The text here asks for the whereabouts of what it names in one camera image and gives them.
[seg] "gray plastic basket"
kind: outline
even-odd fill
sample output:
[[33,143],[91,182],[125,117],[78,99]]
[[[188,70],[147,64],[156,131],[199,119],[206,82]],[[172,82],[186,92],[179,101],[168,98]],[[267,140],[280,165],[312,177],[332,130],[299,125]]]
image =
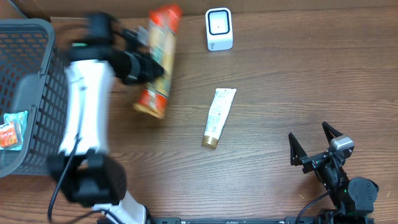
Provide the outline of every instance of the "gray plastic basket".
[[53,27],[42,19],[0,20],[0,123],[4,113],[28,111],[21,151],[0,150],[0,177],[46,175],[67,117],[65,63]]

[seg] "tube cap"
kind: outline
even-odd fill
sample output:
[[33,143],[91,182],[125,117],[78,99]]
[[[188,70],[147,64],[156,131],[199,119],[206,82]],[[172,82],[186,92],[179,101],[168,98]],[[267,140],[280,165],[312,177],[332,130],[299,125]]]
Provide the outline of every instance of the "tube cap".
[[218,139],[211,136],[204,136],[201,141],[201,145],[209,147],[210,149],[216,149],[218,144]]

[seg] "orange package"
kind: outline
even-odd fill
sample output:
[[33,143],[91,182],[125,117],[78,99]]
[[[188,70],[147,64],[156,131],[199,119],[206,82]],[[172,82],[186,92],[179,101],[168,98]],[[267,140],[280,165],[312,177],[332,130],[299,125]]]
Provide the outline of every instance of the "orange package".
[[174,63],[177,30],[182,11],[176,4],[164,6],[149,14],[148,45],[152,58],[164,69],[164,75],[153,82],[146,83],[146,88],[134,108],[163,118],[170,94],[170,82]]
[[14,147],[21,143],[21,132],[15,122],[11,121],[0,126],[0,146],[2,148]]

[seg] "wooden tabletop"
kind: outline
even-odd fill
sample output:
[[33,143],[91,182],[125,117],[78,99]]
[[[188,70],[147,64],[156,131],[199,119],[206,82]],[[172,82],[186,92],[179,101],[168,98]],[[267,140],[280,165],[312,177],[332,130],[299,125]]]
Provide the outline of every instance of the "wooden tabletop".
[[[166,117],[135,112],[138,86],[116,83],[109,109],[111,156],[134,198],[158,217],[284,218],[325,192],[290,165],[288,133],[308,155],[328,146],[321,123],[355,141],[344,169],[380,187],[371,215],[398,216],[398,9],[233,15],[234,46],[209,52],[203,16],[179,30]],[[57,43],[78,35],[56,22]],[[147,19],[125,19],[132,29]],[[237,88],[217,149],[201,146],[216,88]],[[0,180],[1,223],[46,223],[49,177]],[[331,208],[324,198],[305,215]],[[85,213],[58,196],[54,219]],[[95,223],[86,218],[82,223]]]

